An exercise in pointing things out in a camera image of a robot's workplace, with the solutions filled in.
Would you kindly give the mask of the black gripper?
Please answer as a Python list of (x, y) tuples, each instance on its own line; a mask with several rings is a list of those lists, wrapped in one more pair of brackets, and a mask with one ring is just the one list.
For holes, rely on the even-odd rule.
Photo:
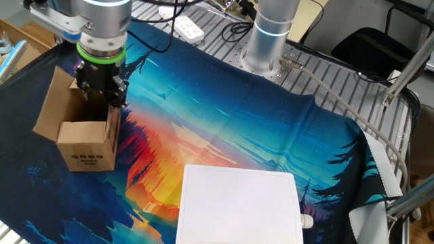
[(93, 91), (105, 92), (106, 100), (114, 108), (127, 106), (128, 82), (119, 73), (121, 68), (115, 63), (98, 64), (82, 60), (75, 68), (77, 87), (86, 100), (91, 100)]

